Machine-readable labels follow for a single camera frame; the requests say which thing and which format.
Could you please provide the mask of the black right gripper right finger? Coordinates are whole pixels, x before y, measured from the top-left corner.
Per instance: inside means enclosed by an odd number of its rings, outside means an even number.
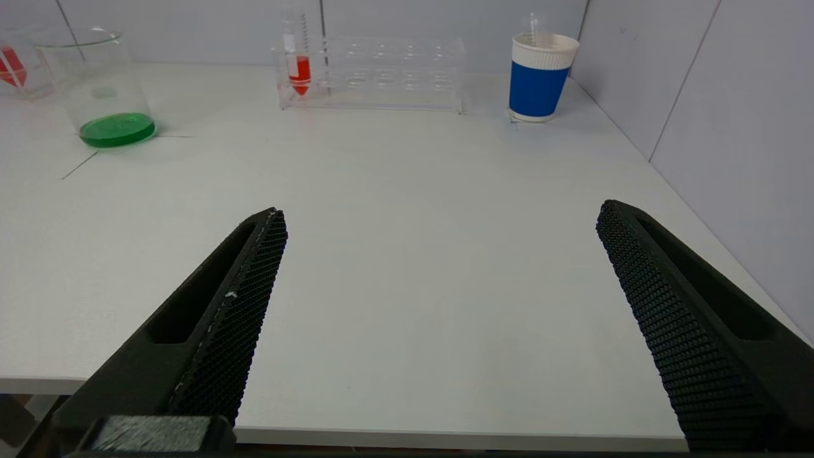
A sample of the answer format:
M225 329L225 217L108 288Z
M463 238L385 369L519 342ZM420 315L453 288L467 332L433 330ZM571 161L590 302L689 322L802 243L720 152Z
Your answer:
M690 452L811 452L811 345L641 209L596 231Z

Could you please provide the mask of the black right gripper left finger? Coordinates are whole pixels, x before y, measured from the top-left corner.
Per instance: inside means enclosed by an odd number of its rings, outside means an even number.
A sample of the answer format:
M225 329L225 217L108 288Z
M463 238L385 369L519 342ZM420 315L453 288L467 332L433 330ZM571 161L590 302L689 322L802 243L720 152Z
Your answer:
M228 454L288 232L239 224L53 414L62 454Z

